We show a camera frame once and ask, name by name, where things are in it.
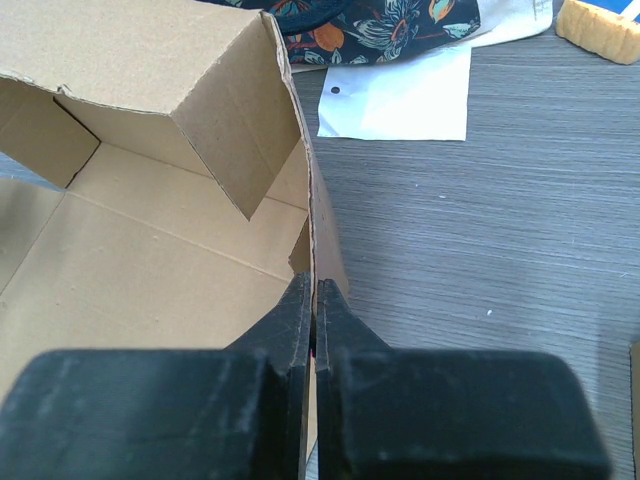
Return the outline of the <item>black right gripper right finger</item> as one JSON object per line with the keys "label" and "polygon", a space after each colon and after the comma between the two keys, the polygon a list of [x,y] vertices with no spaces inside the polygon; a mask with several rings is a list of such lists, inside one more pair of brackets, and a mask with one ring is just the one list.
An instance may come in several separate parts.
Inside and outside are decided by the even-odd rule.
{"label": "black right gripper right finger", "polygon": [[318,285],[322,479],[607,479],[580,381],[535,351],[393,348]]}

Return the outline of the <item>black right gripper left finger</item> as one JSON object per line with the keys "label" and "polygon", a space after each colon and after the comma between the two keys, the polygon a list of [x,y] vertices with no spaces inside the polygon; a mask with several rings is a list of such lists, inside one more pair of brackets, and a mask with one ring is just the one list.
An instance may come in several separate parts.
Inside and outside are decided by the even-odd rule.
{"label": "black right gripper left finger", "polygon": [[62,349],[1,408],[5,479],[301,479],[313,285],[224,349]]}

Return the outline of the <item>spare cardboard blank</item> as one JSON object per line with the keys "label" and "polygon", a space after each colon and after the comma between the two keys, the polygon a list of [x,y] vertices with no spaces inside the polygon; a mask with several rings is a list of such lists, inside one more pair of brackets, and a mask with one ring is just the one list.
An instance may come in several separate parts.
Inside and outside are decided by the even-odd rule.
{"label": "spare cardboard blank", "polygon": [[345,282],[284,38],[206,1],[5,1],[1,408],[62,349],[224,349]]}

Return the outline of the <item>brown cardboard box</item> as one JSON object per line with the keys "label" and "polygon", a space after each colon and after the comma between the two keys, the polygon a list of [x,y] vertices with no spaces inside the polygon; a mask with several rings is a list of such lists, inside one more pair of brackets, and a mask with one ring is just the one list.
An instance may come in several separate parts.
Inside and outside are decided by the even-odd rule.
{"label": "brown cardboard box", "polygon": [[640,341],[630,346],[631,424],[634,479],[640,479]]}

